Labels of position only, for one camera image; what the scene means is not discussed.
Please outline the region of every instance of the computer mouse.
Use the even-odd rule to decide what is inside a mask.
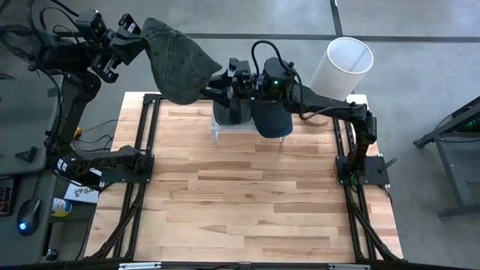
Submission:
[[[39,199],[29,199],[20,206],[16,216],[16,225],[18,226],[18,232],[22,236],[30,236],[37,231],[40,204],[41,201]]]

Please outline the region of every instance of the gray baseball cap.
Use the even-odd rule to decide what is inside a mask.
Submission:
[[[197,101],[200,89],[222,68],[187,35],[154,18],[143,24],[142,38],[148,42],[146,52],[155,84],[173,103]]]

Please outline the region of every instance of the desk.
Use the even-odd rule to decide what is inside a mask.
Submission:
[[[134,144],[144,94],[125,93],[113,149]],[[134,259],[354,262],[335,172],[332,120],[308,127],[294,115],[293,132],[283,144],[258,133],[222,133],[215,143],[211,115],[209,100],[160,105],[154,176],[145,192]],[[369,155],[377,154],[373,145]],[[86,256],[117,225],[124,192],[125,184],[113,184],[100,195]],[[375,186],[365,193],[372,226],[401,257],[389,198]],[[362,229],[359,234],[367,254]]]
[[[1,266],[38,263],[42,257],[56,187],[56,177],[51,172],[44,172],[38,183],[37,198],[41,200],[38,230],[30,236],[22,236],[17,229],[18,210],[23,202],[32,198],[37,179],[38,174],[34,174],[20,180],[13,214],[0,217]]]

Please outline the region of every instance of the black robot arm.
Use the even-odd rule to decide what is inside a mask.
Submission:
[[[356,140],[354,149],[348,154],[349,171],[356,176],[364,176],[368,147],[377,141],[377,119],[367,105],[323,97],[297,83],[291,89],[290,99],[283,100],[287,111],[301,115],[322,114],[352,123]]]
[[[367,105],[315,94],[294,80],[293,63],[284,62],[283,66],[279,63],[278,58],[268,59],[264,71],[257,76],[251,74],[248,61],[231,58],[229,68],[223,74],[213,76],[209,88],[201,93],[224,107],[230,107],[230,119],[240,119],[239,110],[234,109],[239,101],[252,101],[281,102],[286,111],[297,113],[302,119],[305,119],[305,113],[313,113],[351,122],[356,142],[348,154],[348,170],[355,176],[364,176],[368,147],[377,140],[377,119]]]

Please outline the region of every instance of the white plastic tube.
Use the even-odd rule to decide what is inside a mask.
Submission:
[[[309,87],[318,95],[344,101],[374,64],[374,54],[360,40],[339,37],[323,54]]]

